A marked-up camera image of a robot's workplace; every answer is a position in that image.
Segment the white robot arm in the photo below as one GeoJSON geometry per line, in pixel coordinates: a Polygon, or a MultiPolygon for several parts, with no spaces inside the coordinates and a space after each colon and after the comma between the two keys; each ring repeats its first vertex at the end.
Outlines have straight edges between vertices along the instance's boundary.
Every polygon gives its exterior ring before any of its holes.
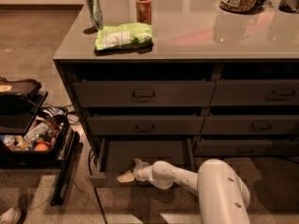
{"type": "Polygon", "coordinates": [[[133,170],[119,175],[117,180],[148,181],[158,189],[170,189],[176,183],[198,197],[203,224],[250,224],[249,189],[225,161],[204,161],[195,173],[166,161],[149,164],[135,159],[133,170]]]}

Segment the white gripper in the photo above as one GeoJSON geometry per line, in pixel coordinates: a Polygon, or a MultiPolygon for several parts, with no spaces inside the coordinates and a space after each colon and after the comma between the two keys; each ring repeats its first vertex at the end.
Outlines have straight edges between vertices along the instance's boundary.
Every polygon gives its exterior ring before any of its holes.
{"type": "Polygon", "coordinates": [[[135,168],[117,177],[120,183],[130,183],[135,179],[138,181],[152,181],[152,166],[147,162],[142,162],[139,158],[134,159],[135,168]]]}

